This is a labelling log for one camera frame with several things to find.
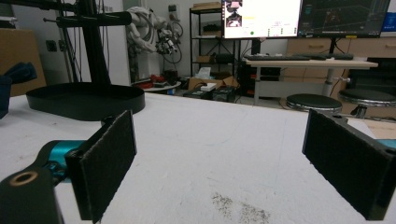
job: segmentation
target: open cardboard box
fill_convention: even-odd
[[[189,81],[189,91],[201,87],[202,83],[216,83],[216,89],[220,86],[233,86],[235,88],[239,87],[238,81],[234,77],[226,77],[224,79],[201,79],[196,77],[191,77]]]

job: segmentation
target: desk leg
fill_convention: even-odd
[[[327,72],[327,78],[323,85],[322,95],[330,96],[332,93],[332,78],[334,77],[334,69],[330,68]]]
[[[259,94],[260,94],[260,75],[262,74],[262,69],[260,67],[257,67],[256,71],[256,79],[254,82],[254,105],[259,104]]]

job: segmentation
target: black shelving unit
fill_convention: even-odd
[[[221,36],[216,37],[202,37],[203,36],[203,25],[202,17],[207,14],[218,14],[219,21],[221,21],[221,8],[210,8],[210,9],[194,9],[190,8],[190,63],[191,63],[191,77],[194,73],[203,66],[208,66],[209,64],[216,64],[218,71],[221,71],[222,66],[225,64],[230,65],[231,74],[235,77],[237,71],[237,65],[240,61],[240,50],[241,41],[237,39],[224,39]],[[208,50],[203,50],[203,46],[207,46]],[[213,53],[219,54],[231,54],[233,55],[233,62],[197,62],[198,56],[210,56]]]

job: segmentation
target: drawer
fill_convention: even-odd
[[[396,37],[353,39],[350,42],[349,53],[357,57],[394,58]]]
[[[337,46],[343,52],[348,52],[349,42],[349,39],[340,39]],[[328,53],[331,43],[330,38],[290,39],[288,40],[287,53]],[[334,52],[340,53],[339,49],[335,49]]]

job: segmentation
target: dark monitor screen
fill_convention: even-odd
[[[296,37],[301,0],[223,0],[224,38]]]
[[[298,36],[379,37],[390,0],[303,0]]]

